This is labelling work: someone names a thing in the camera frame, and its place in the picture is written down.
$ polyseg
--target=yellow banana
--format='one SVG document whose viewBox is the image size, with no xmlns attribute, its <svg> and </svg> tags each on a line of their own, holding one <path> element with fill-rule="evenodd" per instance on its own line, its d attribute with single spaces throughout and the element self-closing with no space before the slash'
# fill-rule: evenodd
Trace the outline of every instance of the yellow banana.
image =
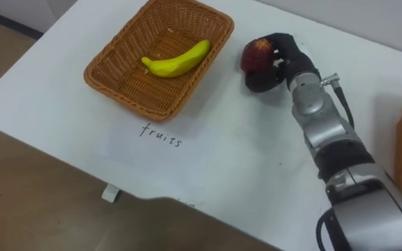
<svg viewBox="0 0 402 251">
<path fill-rule="evenodd" d="M 210 42 L 201 40 L 189 51 L 173 59 L 152 61 L 144 56 L 142 62 L 156 76 L 177 77 L 198 65 L 209 53 L 209 50 Z"/>
</svg>

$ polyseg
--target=black cable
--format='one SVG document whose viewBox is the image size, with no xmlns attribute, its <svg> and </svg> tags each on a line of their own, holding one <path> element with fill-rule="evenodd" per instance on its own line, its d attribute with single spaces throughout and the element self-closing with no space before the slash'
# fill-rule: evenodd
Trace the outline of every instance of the black cable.
<svg viewBox="0 0 402 251">
<path fill-rule="evenodd" d="M 318 242 L 318 247 L 320 251 L 325 251 L 324 243 L 322 242 L 322 226 L 324 224 L 325 217 L 327 217 L 327 212 L 320 216 L 318 223 L 315 226 L 315 239 Z"/>
<path fill-rule="evenodd" d="M 334 88 L 333 90 L 336 96 L 338 97 L 339 101 L 341 101 L 345 113 L 347 114 L 348 123 L 350 124 L 350 126 L 352 126 L 353 129 L 355 129 L 355 122 L 353 121 L 353 115 L 352 112 L 350 111 L 350 107 L 348 106 L 347 100 L 345 99 L 345 95 L 343 94 L 342 88 L 339 86 Z"/>
</svg>

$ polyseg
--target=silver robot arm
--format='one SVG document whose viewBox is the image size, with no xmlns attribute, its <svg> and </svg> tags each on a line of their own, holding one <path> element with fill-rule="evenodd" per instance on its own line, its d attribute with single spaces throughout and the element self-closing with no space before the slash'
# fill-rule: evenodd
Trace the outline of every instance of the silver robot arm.
<svg viewBox="0 0 402 251">
<path fill-rule="evenodd" d="M 319 248 L 325 250 L 320 237 L 324 223 L 335 250 L 402 250 L 402 194 L 357 136 L 337 75 L 322 80 L 291 35 L 275 33 L 264 38 L 283 60 L 272 87 L 286 81 L 292 114 L 304 132 L 332 205 L 318 220 Z M 325 91 L 328 84 L 345 107 L 349 122 Z"/>
</svg>

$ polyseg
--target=table leg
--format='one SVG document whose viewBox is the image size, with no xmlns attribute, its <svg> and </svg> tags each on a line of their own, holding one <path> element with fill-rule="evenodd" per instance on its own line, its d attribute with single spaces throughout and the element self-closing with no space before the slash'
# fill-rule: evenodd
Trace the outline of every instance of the table leg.
<svg viewBox="0 0 402 251">
<path fill-rule="evenodd" d="M 119 188 L 116 188 L 111 184 L 107 184 L 105 190 L 103 191 L 102 199 L 113 203 L 119 198 L 120 193 L 121 191 Z"/>
</svg>

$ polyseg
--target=red apple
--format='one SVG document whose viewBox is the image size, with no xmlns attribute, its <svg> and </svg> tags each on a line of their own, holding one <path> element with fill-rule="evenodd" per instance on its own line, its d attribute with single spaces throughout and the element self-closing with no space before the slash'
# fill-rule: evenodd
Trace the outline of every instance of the red apple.
<svg viewBox="0 0 402 251">
<path fill-rule="evenodd" d="M 241 69 L 245 72 L 263 73 L 274 63 L 274 48 L 265 38 L 252 40 L 241 55 Z"/>
</svg>

